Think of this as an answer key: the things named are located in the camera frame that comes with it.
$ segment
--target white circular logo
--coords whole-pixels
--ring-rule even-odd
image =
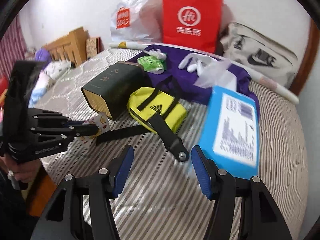
[[[185,6],[178,11],[178,20],[185,26],[195,26],[200,22],[201,14],[198,9]]]

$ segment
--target hand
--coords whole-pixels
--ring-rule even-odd
[[[0,157],[0,160],[5,164],[0,165],[6,172],[13,171],[16,180],[21,180],[22,182],[31,182],[36,176],[41,167],[41,161],[39,159],[17,164],[15,160],[9,155],[4,154],[4,157]]]

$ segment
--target white wall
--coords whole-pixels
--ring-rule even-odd
[[[225,16],[233,15],[235,20],[249,24],[288,47],[300,62],[308,40],[309,16],[296,0],[224,2],[231,10]],[[21,10],[24,15],[21,24],[28,24],[30,29],[27,34],[28,27],[23,27],[27,45],[30,43],[39,48],[72,29],[84,26],[90,36],[100,36],[106,46],[111,41],[110,15],[115,3],[115,0],[30,0]]]
[[[299,239],[310,231],[320,215],[320,46],[308,81],[300,94],[297,111],[308,153],[309,188],[307,209]]]

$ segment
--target white tube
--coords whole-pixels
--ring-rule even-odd
[[[112,42],[109,43],[109,46],[111,48],[123,48],[123,49],[139,49],[139,50],[143,50],[146,47],[148,47],[149,45],[152,44],[156,44],[156,45],[162,45],[162,46],[167,46],[167,47],[173,47],[173,48],[179,48],[179,49],[186,49],[186,50],[190,50],[190,51],[194,51],[197,53],[201,53],[201,54],[205,54],[205,55],[209,55],[212,57],[216,57],[219,59],[224,59],[224,57],[209,53],[209,52],[205,52],[202,50],[198,50],[198,49],[192,49],[192,48],[187,48],[187,47],[183,47],[183,46],[177,46],[177,45],[172,45],[172,44],[165,44],[165,43],[153,43],[153,42],[139,42],[139,41],[123,41],[123,42]],[[299,98],[292,93],[291,91],[289,91],[288,89],[286,89],[285,87],[281,86],[280,84],[278,84],[277,82],[273,81],[272,79],[266,77],[265,75],[259,73],[258,71],[249,68],[245,65],[242,65],[238,62],[235,61],[231,61],[234,65],[237,65],[241,68],[244,68],[248,74],[251,76],[252,80],[259,83],[260,85],[263,85],[267,88],[269,88],[270,90],[276,92],[277,94],[281,95],[282,97],[286,98],[287,100],[289,100],[290,102],[294,103],[295,105],[297,105],[299,103]]]

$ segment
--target black box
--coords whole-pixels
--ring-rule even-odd
[[[145,86],[143,67],[137,63],[119,61],[82,87],[90,108],[105,112],[115,120],[125,109],[130,95]]]

